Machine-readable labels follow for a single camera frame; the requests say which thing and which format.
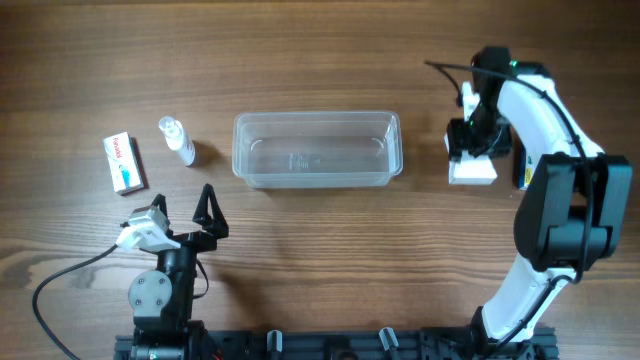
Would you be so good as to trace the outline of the white pouch packet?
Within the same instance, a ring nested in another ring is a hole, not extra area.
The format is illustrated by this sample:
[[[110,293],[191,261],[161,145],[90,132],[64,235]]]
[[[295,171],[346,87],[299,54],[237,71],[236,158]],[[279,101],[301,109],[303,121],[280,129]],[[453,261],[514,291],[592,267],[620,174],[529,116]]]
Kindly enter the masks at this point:
[[[448,163],[450,185],[491,185],[496,178],[492,160],[486,155],[474,158],[464,152],[460,160],[450,160]]]

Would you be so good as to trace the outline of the blue VapoDrops box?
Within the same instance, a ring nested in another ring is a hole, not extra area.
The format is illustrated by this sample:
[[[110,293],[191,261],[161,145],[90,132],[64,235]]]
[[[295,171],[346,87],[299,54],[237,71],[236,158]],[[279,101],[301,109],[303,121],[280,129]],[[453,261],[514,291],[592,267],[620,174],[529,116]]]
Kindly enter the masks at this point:
[[[520,190],[526,190],[533,177],[532,159],[524,147],[520,150],[518,162],[517,185]]]

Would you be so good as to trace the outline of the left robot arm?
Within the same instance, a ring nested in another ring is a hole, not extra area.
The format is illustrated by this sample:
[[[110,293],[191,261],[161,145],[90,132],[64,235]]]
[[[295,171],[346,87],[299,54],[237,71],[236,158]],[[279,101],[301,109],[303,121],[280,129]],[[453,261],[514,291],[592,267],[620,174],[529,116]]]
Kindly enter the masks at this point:
[[[116,359],[222,359],[204,323],[192,318],[198,274],[206,271],[197,255],[217,249],[229,235],[229,226],[217,203],[214,188],[203,186],[192,221],[200,230],[176,234],[170,229],[166,198],[158,194],[151,205],[133,211],[116,244],[137,248],[157,257],[156,268],[138,275],[128,290],[134,333],[118,337]]]

